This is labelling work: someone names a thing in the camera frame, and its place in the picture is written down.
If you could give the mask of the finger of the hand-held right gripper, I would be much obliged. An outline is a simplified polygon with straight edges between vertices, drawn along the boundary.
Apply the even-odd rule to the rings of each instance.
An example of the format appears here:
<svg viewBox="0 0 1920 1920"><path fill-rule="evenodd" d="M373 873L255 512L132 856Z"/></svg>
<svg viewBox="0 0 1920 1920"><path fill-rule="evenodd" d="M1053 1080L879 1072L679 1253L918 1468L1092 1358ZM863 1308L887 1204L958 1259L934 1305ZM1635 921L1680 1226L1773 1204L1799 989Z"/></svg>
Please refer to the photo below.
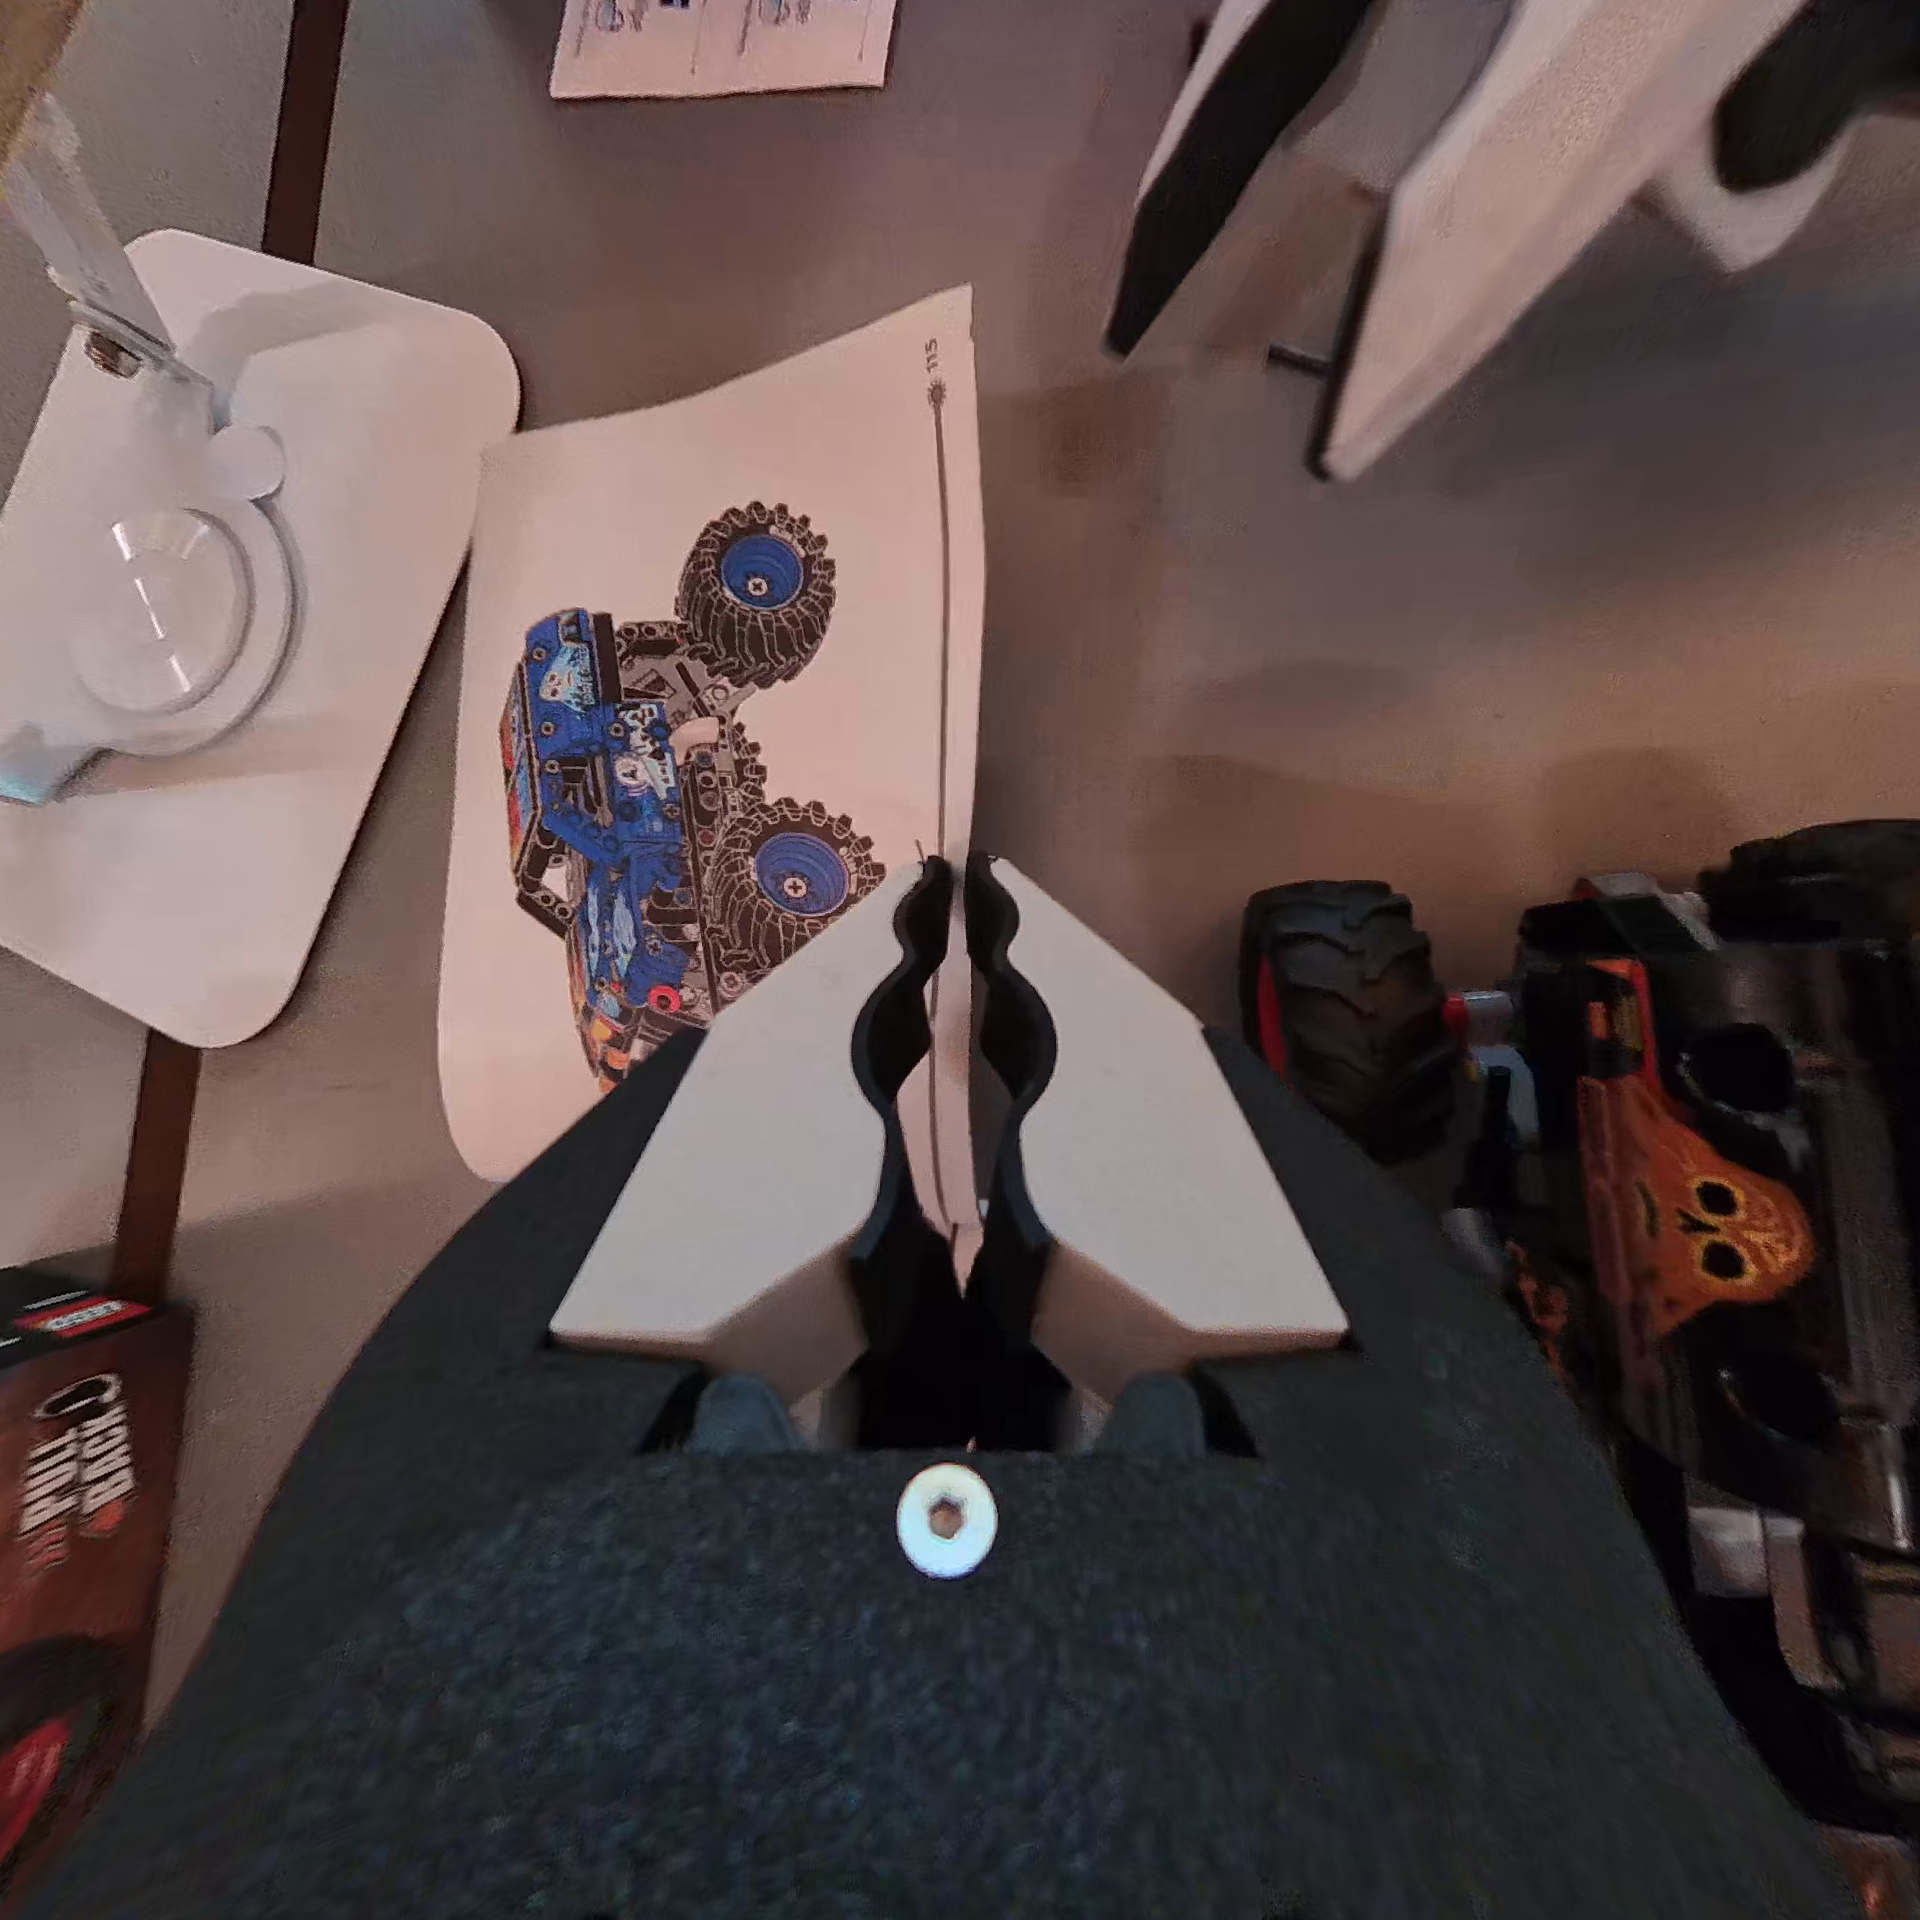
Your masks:
<svg viewBox="0 0 1920 1920"><path fill-rule="evenodd" d="M1225 232L1271 153L1333 106L1379 3L1223 3L1143 169L1107 353L1144 340Z"/></svg>
<svg viewBox="0 0 1920 1920"><path fill-rule="evenodd" d="M1348 483L1379 461L1632 201L1726 273L1779 254L1822 198L1822 161L1736 190L1719 178L1711 123L1799 10L1515 4L1388 196L1336 329L1310 472Z"/></svg>

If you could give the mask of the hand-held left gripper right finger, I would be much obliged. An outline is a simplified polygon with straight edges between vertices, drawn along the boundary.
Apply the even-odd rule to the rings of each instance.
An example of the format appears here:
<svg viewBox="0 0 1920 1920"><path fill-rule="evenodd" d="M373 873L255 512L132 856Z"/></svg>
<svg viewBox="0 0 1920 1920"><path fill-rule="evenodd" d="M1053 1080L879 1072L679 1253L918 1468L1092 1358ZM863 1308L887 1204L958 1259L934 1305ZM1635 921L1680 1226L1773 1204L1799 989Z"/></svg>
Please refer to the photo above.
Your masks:
<svg viewBox="0 0 1920 1920"><path fill-rule="evenodd" d="M1030 878L967 865L979 1051L1006 1096L968 1290L1070 1388L1336 1348L1327 1276L1207 1029Z"/></svg>

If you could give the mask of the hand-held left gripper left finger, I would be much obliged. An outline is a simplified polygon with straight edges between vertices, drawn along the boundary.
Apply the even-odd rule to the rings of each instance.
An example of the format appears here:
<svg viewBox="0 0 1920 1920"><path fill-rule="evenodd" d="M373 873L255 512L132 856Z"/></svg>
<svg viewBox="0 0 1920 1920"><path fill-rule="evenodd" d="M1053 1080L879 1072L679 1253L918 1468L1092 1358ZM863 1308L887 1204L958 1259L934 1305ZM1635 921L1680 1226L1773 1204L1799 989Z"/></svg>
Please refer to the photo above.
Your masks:
<svg viewBox="0 0 1920 1920"><path fill-rule="evenodd" d="M897 1116L857 1068L857 1021L891 980L925 1012L950 884L940 857L889 872L693 1036L550 1317L558 1347L712 1373L844 1373L869 1348L851 1257Z"/></svg>

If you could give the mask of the black lego monster truck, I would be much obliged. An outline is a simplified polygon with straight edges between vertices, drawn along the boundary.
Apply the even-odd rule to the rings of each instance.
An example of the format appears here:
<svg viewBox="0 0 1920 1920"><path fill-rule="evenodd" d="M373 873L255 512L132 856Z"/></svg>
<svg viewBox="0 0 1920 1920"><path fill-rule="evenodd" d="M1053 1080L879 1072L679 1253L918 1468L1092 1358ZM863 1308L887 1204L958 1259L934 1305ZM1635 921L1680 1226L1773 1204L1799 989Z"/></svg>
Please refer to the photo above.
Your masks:
<svg viewBox="0 0 1920 1920"><path fill-rule="evenodd" d="M1596 1428L1716 1689L1813 1821L1915 1857L1917 826L1580 878L1449 992L1382 880L1239 915L1241 1036L1446 1226Z"/></svg>

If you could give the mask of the lego instruction booklet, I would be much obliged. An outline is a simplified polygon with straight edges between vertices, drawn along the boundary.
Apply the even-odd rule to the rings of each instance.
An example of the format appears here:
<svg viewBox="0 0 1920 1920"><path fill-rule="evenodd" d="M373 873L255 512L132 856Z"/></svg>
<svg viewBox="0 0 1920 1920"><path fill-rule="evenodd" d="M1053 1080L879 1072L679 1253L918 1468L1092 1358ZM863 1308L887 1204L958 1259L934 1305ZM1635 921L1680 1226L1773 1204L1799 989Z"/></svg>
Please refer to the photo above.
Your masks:
<svg viewBox="0 0 1920 1920"><path fill-rule="evenodd" d="M983 522L967 285L492 446L439 964L477 1180L887 880L965 865Z"/></svg>

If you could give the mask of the dark lego set box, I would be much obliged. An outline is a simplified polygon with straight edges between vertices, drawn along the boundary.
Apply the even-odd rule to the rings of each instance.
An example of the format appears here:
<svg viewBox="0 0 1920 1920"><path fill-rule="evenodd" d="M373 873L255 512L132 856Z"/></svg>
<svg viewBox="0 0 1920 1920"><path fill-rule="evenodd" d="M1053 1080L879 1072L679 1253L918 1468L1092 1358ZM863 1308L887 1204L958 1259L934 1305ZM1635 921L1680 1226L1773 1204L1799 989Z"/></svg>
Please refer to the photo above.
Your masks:
<svg viewBox="0 0 1920 1920"><path fill-rule="evenodd" d="M184 1309L1 1276L1 1906L147 1715L193 1352Z"/></svg>

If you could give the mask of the white printed paper sheet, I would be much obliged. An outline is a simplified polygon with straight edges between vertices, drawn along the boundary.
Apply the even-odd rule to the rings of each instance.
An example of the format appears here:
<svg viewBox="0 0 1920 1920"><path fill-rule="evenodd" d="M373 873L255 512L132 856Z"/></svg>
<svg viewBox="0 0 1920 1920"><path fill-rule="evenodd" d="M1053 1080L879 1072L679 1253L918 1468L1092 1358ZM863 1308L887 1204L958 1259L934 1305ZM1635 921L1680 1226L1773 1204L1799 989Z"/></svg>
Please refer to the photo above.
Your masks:
<svg viewBox="0 0 1920 1920"><path fill-rule="evenodd" d="M885 85L896 3L566 3L553 100L704 100Z"/></svg>

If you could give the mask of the white magnifier desk lamp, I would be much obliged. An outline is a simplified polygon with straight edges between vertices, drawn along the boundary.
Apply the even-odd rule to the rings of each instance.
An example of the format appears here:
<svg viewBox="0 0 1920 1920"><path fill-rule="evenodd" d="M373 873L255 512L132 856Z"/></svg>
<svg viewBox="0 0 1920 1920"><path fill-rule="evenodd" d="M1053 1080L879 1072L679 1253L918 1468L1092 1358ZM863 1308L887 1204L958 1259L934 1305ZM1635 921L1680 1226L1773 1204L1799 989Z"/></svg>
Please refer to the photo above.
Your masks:
<svg viewBox="0 0 1920 1920"><path fill-rule="evenodd" d="M4 206L70 333L4 497L1 944L222 1050L297 987L519 373L446 304L126 246L47 92Z"/></svg>

